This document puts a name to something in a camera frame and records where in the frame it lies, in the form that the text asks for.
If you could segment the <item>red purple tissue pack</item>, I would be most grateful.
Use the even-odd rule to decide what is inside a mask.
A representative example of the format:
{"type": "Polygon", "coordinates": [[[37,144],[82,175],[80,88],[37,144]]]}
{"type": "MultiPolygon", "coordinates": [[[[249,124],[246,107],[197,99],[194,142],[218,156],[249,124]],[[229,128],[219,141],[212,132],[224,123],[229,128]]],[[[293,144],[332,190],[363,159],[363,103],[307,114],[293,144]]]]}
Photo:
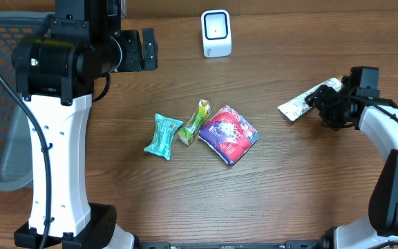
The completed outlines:
{"type": "Polygon", "coordinates": [[[244,117],[229,105],[208,120],[198,134],[228,165],[237,163],[259,139],[244,117]]]}

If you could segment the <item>teal snack packet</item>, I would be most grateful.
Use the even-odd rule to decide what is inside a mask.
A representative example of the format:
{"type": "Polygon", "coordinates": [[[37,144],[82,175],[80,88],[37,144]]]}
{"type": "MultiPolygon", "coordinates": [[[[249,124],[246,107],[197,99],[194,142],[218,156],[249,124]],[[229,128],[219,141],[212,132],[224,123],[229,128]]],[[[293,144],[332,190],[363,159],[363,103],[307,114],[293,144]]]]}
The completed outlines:
{"type": "Polygon", "coordinates": [[[183,125],[183,121],[165,117],[159,113],[155,114],[155,130],[153,139],[145,152],[161,156],[167,161],[171,160],[171,147],[173,137],[179,128],[183,125]]]}

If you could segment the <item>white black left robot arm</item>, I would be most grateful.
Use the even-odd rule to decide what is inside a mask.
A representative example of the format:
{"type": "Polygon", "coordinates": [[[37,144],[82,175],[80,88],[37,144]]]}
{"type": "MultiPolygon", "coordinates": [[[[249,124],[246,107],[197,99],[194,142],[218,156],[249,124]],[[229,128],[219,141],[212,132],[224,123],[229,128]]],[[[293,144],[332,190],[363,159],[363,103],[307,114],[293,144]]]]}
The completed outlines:
{"type": "Polygon", "coordinates": [[[33,200],[14,234],[23,248],[138,248],[117,224],[113,205],[86,193],[86,128],[94,83],[112,73],[152,71],[158,45],[152,28],[123,30],[120,1],[57,1],[12,54],[16,88],[27,111],[33,200]]]}

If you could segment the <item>white cosmetic tube gold cap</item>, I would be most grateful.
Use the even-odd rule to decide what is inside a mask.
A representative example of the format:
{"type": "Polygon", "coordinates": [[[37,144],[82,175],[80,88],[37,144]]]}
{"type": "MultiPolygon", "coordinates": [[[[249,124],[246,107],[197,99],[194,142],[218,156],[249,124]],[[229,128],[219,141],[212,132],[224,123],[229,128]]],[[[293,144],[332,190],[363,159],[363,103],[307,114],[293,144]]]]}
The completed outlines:
{"type": "Polygon", "coordinates": [[[339,91],[343,84],[341,83],[340,77],[333,77],[330,78],[311,89],[307,90],[306,92],[298,95],[297,97],[289,100],[288,102],[279,105],[278,110],[282,113],[290,122],[297,121],[301,116],[305,115],[308,111],[312,108],[306,103],[305,99],[309,95],[313,94],[320,86],[327,85],[332,87],[335,91],[339,91]]]}

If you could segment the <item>green juice carton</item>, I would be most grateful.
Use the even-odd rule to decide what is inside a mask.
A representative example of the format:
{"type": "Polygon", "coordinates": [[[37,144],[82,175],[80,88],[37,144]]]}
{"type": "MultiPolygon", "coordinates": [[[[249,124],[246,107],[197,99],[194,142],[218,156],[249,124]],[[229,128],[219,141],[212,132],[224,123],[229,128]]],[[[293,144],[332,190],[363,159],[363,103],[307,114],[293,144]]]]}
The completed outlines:
{"type": "Polygon", "coordinates": [[[191,119],[179,130],[178,135],[180,140],[186,145],[191,145],[211,114],[210,102],[201,99],[191,119]]]}

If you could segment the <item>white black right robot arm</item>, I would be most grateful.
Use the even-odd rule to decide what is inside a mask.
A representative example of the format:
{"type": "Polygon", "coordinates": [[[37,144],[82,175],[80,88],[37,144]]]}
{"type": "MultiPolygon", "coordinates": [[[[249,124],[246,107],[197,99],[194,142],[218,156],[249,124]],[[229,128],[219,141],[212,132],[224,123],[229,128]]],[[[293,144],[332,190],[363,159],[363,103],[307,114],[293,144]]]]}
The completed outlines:
{"type": "Polygon", "coordinates": [[[321,85],[305,98],[319,110],[323,125],[354,127],[381,154],[384,166],[370,197],[368,214],[348,225],[329,229],[317,248],[394,248],[398,246],[398,106],[380,98],[371,86],[321,85]]]}

